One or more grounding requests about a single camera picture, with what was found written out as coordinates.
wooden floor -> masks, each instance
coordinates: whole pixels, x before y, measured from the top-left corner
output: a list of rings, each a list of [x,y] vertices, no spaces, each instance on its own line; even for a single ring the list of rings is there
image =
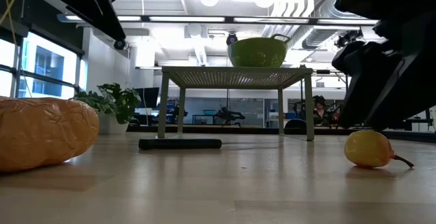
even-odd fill
[[[392,142],[414,170],[362,170],[346,137],[187,134],[225,145],[138,150],[154,136],[102,136],[63,165],[0,175],[0,223],[436,223],[436,144]]]

mesh tabletop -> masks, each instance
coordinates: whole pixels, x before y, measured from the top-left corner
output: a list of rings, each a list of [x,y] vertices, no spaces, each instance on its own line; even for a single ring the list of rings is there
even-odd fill
[[[162,67],[186,89],[279,89],[311,75],[310,68],[280,67]]]

green bowl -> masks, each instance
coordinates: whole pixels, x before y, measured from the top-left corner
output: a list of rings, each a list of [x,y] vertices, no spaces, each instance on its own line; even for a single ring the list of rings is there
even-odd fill
[[[234,67],[280,67],[286,57],[286,43],[290,40],[282,34],[244,39],[230,44],[228,54]]]

pear stem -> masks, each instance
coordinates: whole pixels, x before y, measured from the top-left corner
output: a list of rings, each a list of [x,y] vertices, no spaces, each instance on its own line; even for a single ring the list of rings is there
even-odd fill
[[[406,163],[407,166],[409,166],[410,168],[413,168],[415,166],[414,164],[410,163],[408,160],[406,160],[398,155],[394,155],[394,160],[402,161],[402,162]]]

plant pot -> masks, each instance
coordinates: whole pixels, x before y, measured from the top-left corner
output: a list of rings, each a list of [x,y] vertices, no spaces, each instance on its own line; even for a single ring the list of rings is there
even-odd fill
[[[118,124],[116,117],[111,114],[99,113],[98,118],[100,120],[100,135],[123,135],[129,126],[128,123]]]
[[[239,40],[229,45],[228,54],[234,67],[280,67],[290,40],[281,34]]]

